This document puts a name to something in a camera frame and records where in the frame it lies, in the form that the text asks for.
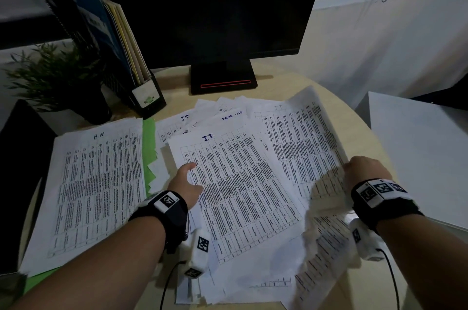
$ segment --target monitor base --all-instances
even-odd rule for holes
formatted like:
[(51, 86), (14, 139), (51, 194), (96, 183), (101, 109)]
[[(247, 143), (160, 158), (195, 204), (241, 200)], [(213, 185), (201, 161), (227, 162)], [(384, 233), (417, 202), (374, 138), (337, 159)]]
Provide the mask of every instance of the monitor base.
[(193, 64), (190, 68), (192, 95), (257, 88), (250, 60)]

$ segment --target black screen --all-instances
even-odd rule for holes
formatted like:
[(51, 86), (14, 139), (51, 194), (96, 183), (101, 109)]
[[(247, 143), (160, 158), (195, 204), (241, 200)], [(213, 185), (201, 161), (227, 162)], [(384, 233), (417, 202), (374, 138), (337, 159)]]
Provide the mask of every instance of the black screen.
[(314, 0), (112, 0), (150, 68), (299, 52)]

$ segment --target round wooden table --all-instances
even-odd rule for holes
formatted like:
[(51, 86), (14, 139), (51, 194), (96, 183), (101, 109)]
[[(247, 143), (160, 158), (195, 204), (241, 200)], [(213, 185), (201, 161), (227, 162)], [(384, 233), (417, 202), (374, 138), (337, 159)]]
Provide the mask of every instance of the round wooden table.
[[(205, 95), (189, 95), (189, 67), (173, 67), (155, 74), (161, 86), (167, 107), (154, 115), (156, 121), (168, 118), (187, 109), (193, 108), (198, 99), (217, 100), (219, 97), (234, 99), (244, 95), (248, 98), (286, 100), (307, 86), (312, 85), (330, 116), (338, 138), (344, 150), (351, 158), (354, 155), (364, 155), (380, 160), (396, 178), (395, 170), (377, 137), (362, 121), (362, 119), (341, 99), (318, 83), (296, 73), (287, 72), (277, 67), (259, 62), (252, 62), (258, 88), (235, 92), (225, 92)], [(348, 271), (341, 276), (327, 299), (322, 303), (321, 310), (394, 310), (396, 307), (395, 290), (388, 265), (385, 261), (370, 262), (356, 259)], [(406, 282), (401, 272), (393, 262), (393, 270), (400, 294), (401, 302), (405, 298)], [(155, 309), (161, 300), (161, 284), (166, 280), (167, 273), (161, 274), (148, 284), (140, 301), (138, 310)], [(173, 276), (172, 285), (176, 284)], [(200, 305), (174, 305), (175, 291), (169, 289), (164, 301), (164, 309), (199, 308)], [(263, 310), (284, 309), (280, 302), (255, 304), (218, 304), (211, 309)]]

